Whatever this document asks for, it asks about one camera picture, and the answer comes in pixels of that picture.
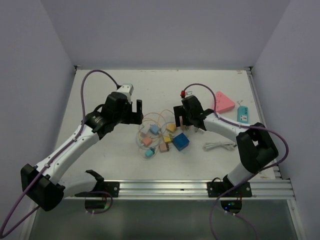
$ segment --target power strip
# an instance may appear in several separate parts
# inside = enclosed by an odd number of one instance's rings
[[[249,123],[249,110],[246,106],[240,106],[238,108],[237,121],[243,124]]]

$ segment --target red clip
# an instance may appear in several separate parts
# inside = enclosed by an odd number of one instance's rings
[[[186,97],[186,91],[182,90],[180,96],[182,99],[184,99]]]

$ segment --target black bracket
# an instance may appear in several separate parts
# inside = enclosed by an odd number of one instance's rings
[[[223,194],[227,189],[224,188],[223,181],[209,181],[206,183],[206,190],[208,192],[209,198],[217,198],[219,195]],[[237,189],[231,191],[230,193],[224,195],[222,198],[250,198],[252,197],[250,183],[246,182],[239,186]]]
[[[103,182],[105,190],[113,197],[117,198],[120,190],[120,182],[118,181],[105,181]]]
[[[118,181],[104,181],[99,185],[99,189],[94,189],[93,191],[105,191],[110,194],[113,198],[117,198],[120,190],[120,182]],[[80,192],[75,195],[80,198],[100,198],[105,197],[101,193],[92,193],[92,192]]]

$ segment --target light blue block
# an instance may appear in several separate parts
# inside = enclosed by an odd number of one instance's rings
[[[154,135],[159,134],[159,127],[156,124],[151,125],[150,132],[152,132]]]

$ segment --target yellow block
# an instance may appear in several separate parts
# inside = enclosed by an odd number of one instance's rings
[[[169,137],[169,136],[163,136],[163,141],[166,143],[166,144],[169,144],[172,142],[172,137]]]
[[[170,133],[174,133],[177,129],[176,125],[174,123],[169,123],[166,126],[166,129],[170,132]]]

